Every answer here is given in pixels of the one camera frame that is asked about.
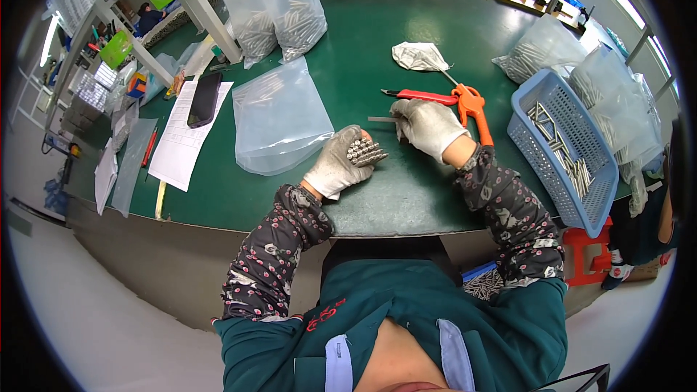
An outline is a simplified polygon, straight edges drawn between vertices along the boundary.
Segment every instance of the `smartphone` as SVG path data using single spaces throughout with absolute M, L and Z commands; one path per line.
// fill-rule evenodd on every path
M 215 101 L 221 80 L 221 73 L 209 74 L 205 78 L 199 79 L 194 100 L 189 108 L 189 118 L 186 121 L 190 128 L 205 126 L 213 121 Z

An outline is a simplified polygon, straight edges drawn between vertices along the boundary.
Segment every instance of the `white work glove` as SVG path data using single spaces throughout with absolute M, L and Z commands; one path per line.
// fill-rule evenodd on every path
M 361 150 L 361 155 L 357 155 L 352 162 L 347 156 L 353 155 L 353 147 L 360 149 L 361 144 L 365 144 L 364 147 L 373 145 L 377 148 Z M 319 153 L 317 162 L 302 178 L 323 196 L 338 200 L 341 191 L 369 178 L 375 168 L 372 164 L 387 156 L 388 154 L 379 148 L 379 144 L 369 140 L 362 141 L 360 126 L 353 124 L 344 127 L 329 139 L 322 153 Z
M 443 152 L 458 136 L 472 138 L 452 110 L 436 101 L 400 99 L 392 104 L 390 115 L 397 118 L 397 139 L 406 136 L 414 147 L 443 165 Z

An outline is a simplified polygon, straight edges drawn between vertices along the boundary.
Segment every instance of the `floral sleeve cover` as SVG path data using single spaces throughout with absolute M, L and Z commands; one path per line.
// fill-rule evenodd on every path
M 499 245 L 496 265 L 504 287 L 564 279 L 564 249 L 554 222 L 520 173 L 497 164 L 493 146 L 477 145 L 457 176 L 465 202 L 472 211 L 483 209 L 486 229 Z
M 312 194 L 283 185 L 273 210 L 242 241 L 220 297 L 221 319 L 274 321 L 288 316 L 291 283 L 301 252 L 329 239 L 333 224 Z

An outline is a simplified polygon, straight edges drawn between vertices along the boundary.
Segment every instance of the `orange plastic stool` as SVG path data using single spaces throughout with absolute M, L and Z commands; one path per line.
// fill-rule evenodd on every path
M 601 283 L 612 267 L 612 256 L 608 251 L 610 243 L 610 226 L 612 219 L 608 217 L 603 225 L 600 235 L 597 238 L 589 238 L 586 231 L 579 228 L 571 228 L 564 233 L 563 242 L 566 246 L 574 249 L 574 277 L 568 278 L 566 283 L 569 286 L 589 285 L 590 283 Z M 601 244 L 600 256 L 593 257 L 590 263 L 590 271 L 594 274 L 583 273 L 583 247 L 592 244 Z

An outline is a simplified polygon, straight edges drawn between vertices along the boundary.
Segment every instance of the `plastic tray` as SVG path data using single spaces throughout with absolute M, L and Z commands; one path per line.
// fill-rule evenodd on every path
M 554 119 L 571 159 L 583 157 L 591 177 L 595 178 L 582 200 L 545 137 L 527 117 L 527 111 L 537 101 Z M 591 238 L 597 237 L 610 213 L 620 173 L 587 109 L 569 85 L 549 69 L 540 70 L 524 82 L 511 96 L 511 105 L 513 117 L 508 124 L 508 135 L 535 170 L 562 221 L 570 227 L 585 229 Z

